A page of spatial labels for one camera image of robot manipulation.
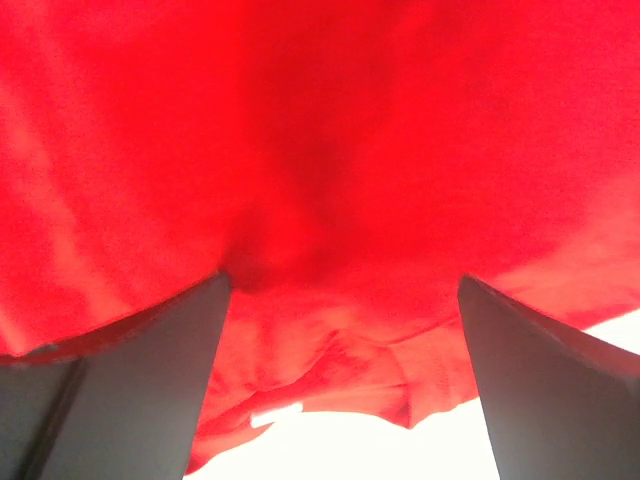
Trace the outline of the red t shirt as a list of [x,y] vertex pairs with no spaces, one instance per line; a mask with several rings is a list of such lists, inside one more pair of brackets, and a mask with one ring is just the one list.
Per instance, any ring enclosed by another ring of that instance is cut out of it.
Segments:
[[3,2],[2,363],[219,272],[189,472],[254,411],[472,399],[465,273],[577,328],[636,310],[638,3]]

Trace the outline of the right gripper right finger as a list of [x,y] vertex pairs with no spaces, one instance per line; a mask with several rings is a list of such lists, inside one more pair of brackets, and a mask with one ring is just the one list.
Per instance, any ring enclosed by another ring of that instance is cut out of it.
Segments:
[[500,478],[638,478],[638,355],[474,277],[458,303]]

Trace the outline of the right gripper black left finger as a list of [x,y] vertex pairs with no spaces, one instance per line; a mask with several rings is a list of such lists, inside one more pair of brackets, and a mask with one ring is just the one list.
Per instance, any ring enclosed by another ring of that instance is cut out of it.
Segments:
[[3,356],[2,477],[182,478],[230,294],[218,274],[86,337]]

